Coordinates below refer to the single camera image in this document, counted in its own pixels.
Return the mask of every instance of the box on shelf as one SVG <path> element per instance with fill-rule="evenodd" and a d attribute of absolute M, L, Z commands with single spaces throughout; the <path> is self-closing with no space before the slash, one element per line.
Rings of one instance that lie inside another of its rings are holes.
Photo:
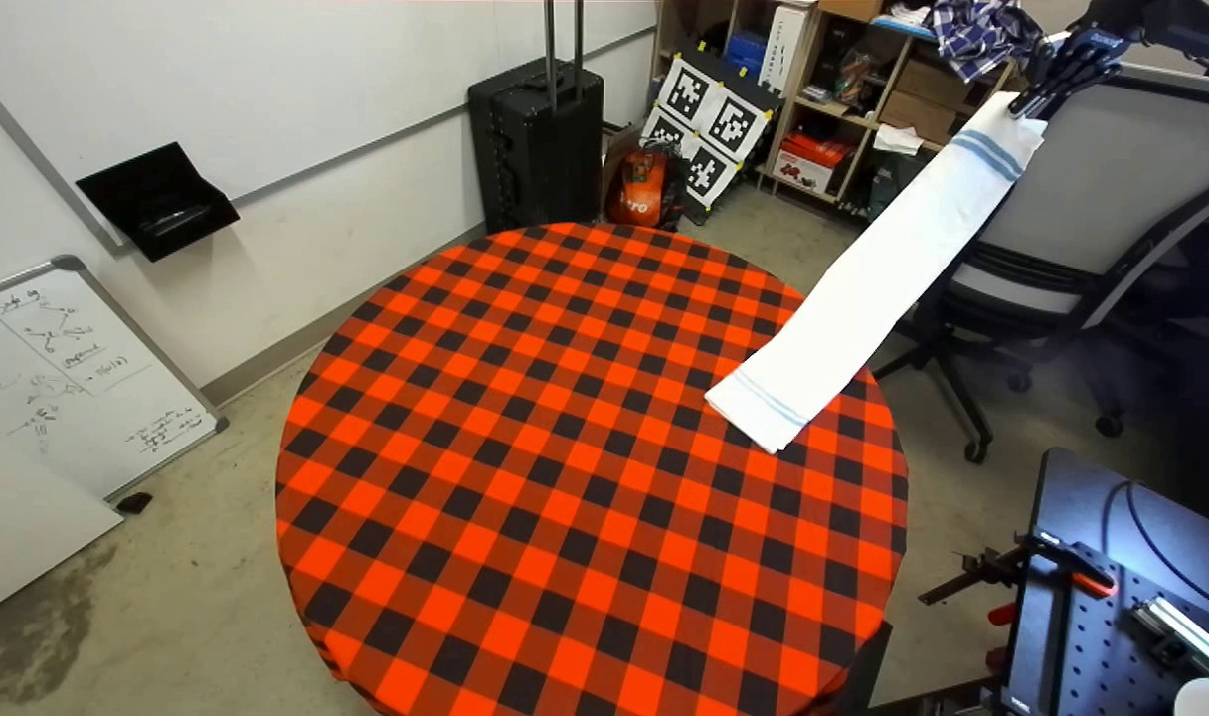
<path fill-rule="evenodd" d="M 881 14 L 881 0 L 819 0 L 819 14 L 852 18 L 868 25 Z"/>
<path fill-rule="evenodd" d="M 966 84 L 953 72 L 923 65 L 923 59 L 906 59 L 906 69 L 897 72 L 890 93 L 915 94 L 923 104 L 943 104 L 943 108 L 959 108 L 966 100 Z"/>
<path fill-rule="evenodd" d="M 787 88 L 808 20 L 811 20 L 808 10 L 776 6 L 758 84 L 779 88 L 779 93 Z"/>
<path fill-rule="evenodd" d="M 722 59 L 740 72 L 746 72 L 750 80 L 758 80 L 764 69 L 764 35 L 756 32 L 735 32 L 727 35 Z"/>
<path fill-rule="evenodd" d="M 927 143 L 947 143 L 953 120 L 959 120 L 953 108 L 938 108 L 938 104 L 927 104 L 927 100 L 906 94 L 906 93 L 890 93 L 888 108 L 877 112 L 877 124 L 915 128 Z"/>
<path fill-rule="evenodd" d="M 787 137 L 776 151 L 776 175 L 823 197 L 841 161 L 846 161 L 841 143 Z"/>

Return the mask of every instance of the white towel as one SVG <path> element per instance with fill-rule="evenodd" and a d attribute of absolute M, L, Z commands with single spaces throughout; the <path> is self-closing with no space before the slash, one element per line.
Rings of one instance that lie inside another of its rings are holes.
<path fill-rule="evenodd" d="M 709 391 L 709 403 L 768 454 L 868 366 L 890 325 L 978 235 L 1043 149 L 1044 124 L 984 108 L 915 185 L 829 261 L 792 324 Z"/>

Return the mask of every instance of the round table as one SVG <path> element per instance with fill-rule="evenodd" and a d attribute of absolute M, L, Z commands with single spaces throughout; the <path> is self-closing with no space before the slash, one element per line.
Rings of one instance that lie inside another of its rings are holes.
<path fill-rule="evenodd" d="M 286 413 L 276 553 L 386 712 L 793 712 L 837 690 L 906 541 L 860 374 L 781 454 L 702 391 L 797 296 L 666 230 L 453 242 L 359 305 Z"/>

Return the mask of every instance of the paper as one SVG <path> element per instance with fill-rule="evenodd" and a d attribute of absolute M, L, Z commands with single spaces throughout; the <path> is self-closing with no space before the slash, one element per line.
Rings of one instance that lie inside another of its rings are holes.
<path fill-rule="evenodd" d="M 927 6 L 923 10 L 903 10 L 903 6 L 890 6 L 890 20 L 897 20 L 897 25 L 915 25 L 915 29 L 927 29 Z"/>
<path fill-rule="evenodd" d="M 776 93 L 787 88 L 792 65 L 793 65 L 797 43 L 804 43 L 804 25 L 808 25 L 808 10 L 779 6 L 770 14 L 758 84 L 768 84 Z"/>
<path fill-rule="evenodd" d="M 792 324 L 709 391 L 768 454 L 781 448 L 877 352 L 890 325 L 978 235 L 1043 149 L 1043 124 L 996 93 L 833 259 Z"/>
<path fill-rule="evenodd" d="M 877 128 L 873 130 L 873 151 L 890 151 L 890 154 L 919 154 L 923 137 L 915 128 Z"/>

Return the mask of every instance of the black chair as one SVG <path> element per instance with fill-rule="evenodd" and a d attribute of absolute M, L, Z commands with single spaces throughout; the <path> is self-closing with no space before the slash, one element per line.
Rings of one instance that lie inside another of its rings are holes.
<path fill-rule="evenodd" d="M 1120 69 L 1057 108 L 1025 179 L 903 324 L 915 352 L 877 380 L 938 366 L 970 429 L 966 462 L 982 462 L 992 435 L 953 354 L 1008 358 L 1025 391 L 1033 364 L 1085 352 L 1120 296 L 1204 220 L 1209 80 Z M 1090 386 L 1116 413 L 1101 374 Z"/>
<path fill-rule="evenodd" d="M 1127 287 L 1101 338 L 1150 364 L 1161 386 L 1183 386 L 1198 352 L 1209 345 L 1209 222 Z M 1094 427 L 1116 437 L 1124 409 L 1113 403 L 1108 374 L 1101 374 L 1101 399 L 1105 413 Z"/>

